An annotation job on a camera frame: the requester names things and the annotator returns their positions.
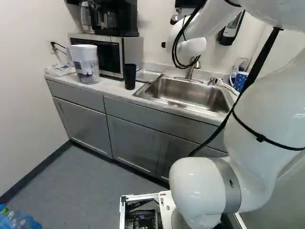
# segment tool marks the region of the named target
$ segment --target floor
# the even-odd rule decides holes
[[[9,204],[45,229],[118,229],[121,195],[165,188],[72,146]]]

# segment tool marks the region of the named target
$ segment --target black tumbler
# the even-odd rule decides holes
[[[133,90],[135,88],[135,76],[137,72],[136,64],[125,64],[124,66],[124,80],[125,80],[125,89]]]

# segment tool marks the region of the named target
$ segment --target kitchen sink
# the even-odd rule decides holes
[[[226,114],[231,109],[226,90],[219,85],[163,75],[152,84],[144,85],[134,96],[188,110]]]

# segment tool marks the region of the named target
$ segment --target water bottle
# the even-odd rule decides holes
[[[0,205],[0,229],[42,229],[42,226],[32,216],[10,211],[5,205]]]

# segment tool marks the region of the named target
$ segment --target black cable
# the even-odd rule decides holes
[[[210,144],[218,135],[219,133],[224,129],[225,125],[227,124],[230,115],[232,114],[236,104],[238,103],[239,99],[241,98],[242,94],[245,92],[245,90],[254,83],[254,81],[256,80],[260,70],[263,67],[263,64],[265,63],[268,54],[278,36],[279,31],[281,31],[282,29],[280,28],[273,28],[273,31],[271,32],[268,40],[266,41],[264,47],[262,48],[260,54],[258,55],[252,70],[250,71],[248,78],[244,84],[244,87],[242,89],[242,91],[240,92],[236,102],[234,103],[234,105],[232,106],[232,109],[230,110],[230,112],[228,113],[228,115],[225,117],[225,119],[223,120],[223,122],[220,124],[220,126],[215,130],[215,132],[204,142],[202,143],[200,146],[198,146],[196,149],[194,149],[189,155],[188,157],[194,156],[199,150],[201,150],[202,148],[206,147],[208,144]]]
[[[193,66],[194,64],[196,64],[196,62],[199,60],[200,56],[197,56],[194,61],[192,61],[190,64],[188,65],[184,65],[182,63],[179,62],[178,57],[177,57],[177,46],[179,44],[179,40],[181,38],[181,36],[183,35],[185,29],[187,28],[187,26],[191,23],[192,19],[195,17],[195,15],[199,12],[199,10],[201,10],[201,8],[206,4],[207,0],[203,0],[203,3],[201,5],[199,5],[190,15],[189,19],[187,20],[187,22],[183,25],[183,27],[181,28],[181,30],[178,32],[174,42],[173,42],[173,47],[172,47],[172,60],[173,63],[175,65],[176,68],[179,69],[187,69],[191,66]]]
[[[184,18],[183,18],[183,24],[182,24],[182,26],[184,26],[185,17],[186,17],[186,16],[184,16]],[[187,39],[185,38],[185,34],[184,34],[184,32],[182,33],[182,35],[183,35],[184,41],[187,41]]]
[[[243,127],[245,128],[247,131],[249,131],[251,134],[253,134],[255,137],[257,137],[257,141],[258,142],[268,142],[274,146],[277,146],[279,148],[282,149],[287,149],[287,150],[292,150],[292,151],[302,151],[305,150],[305,147],[303,148],[294,148],[294,147],[290,147],[290,146],[285,146],[283,144],[277,143],[275,141],[270,140],[269,138],[267,138],[266,136],[259,134],[258,132],[256,132],[255,130],[251,129],[250,127],[248,127],[245,123],[243,123],[235,114],[234,110],[232,112],[233,117],[236,119],[236,121]]]
[[[236,4],[236,3],[233,3],[233,2],[231,2],[231,1],[229,1],[229,0],[224,0],[226,3],[228,3],[228,4],[230,4],[231,6],[235,6],[235,7],[241,7],[241,5],[239,5],[239,4]]]
[[[57,42],[50,42],[50,43],[51,43],[51,45],[52,45],[52,48],[55,48],[55,45],[59,45],[60,47],[66,49],[65,46],[62,46],[61,44],[58,44]]]

